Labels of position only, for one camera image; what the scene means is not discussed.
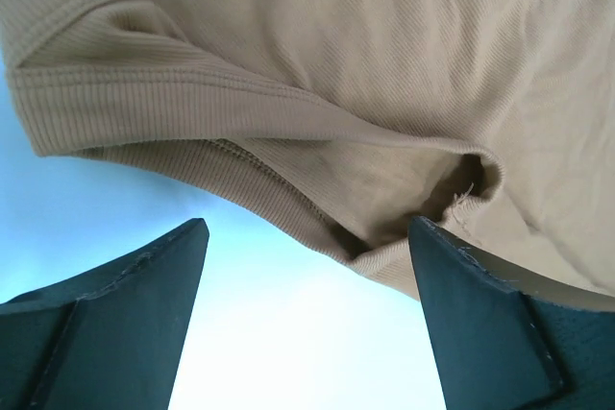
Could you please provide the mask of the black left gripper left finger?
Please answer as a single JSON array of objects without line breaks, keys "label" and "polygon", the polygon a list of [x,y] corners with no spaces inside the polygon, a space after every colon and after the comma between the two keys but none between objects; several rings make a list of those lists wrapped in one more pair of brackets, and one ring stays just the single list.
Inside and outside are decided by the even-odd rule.
[{"label": "black left gripper left finger", "polygon": [[4,409],[166,409],[209,230],[155,241],[1,305]]}]

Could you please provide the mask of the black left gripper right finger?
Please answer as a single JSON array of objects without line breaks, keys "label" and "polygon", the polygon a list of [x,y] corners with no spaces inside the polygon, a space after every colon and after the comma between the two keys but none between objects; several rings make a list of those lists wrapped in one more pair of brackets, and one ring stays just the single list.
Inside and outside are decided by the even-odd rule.
[{"label": "black left gripper right finger", "polygon": [[614,300],[470,245],[425,217],[408,244],[449,409],[611,409]]}]

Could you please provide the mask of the mustard yellow tank top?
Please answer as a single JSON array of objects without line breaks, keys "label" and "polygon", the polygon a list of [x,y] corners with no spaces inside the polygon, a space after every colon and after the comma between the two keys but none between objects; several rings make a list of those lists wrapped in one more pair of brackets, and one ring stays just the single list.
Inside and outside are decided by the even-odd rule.
[{"label": "mustard yellow tank top", "polygon": [[1,0],[42,157],[159,173],[418,294],[424,216],[614,306],[614,0]]}]

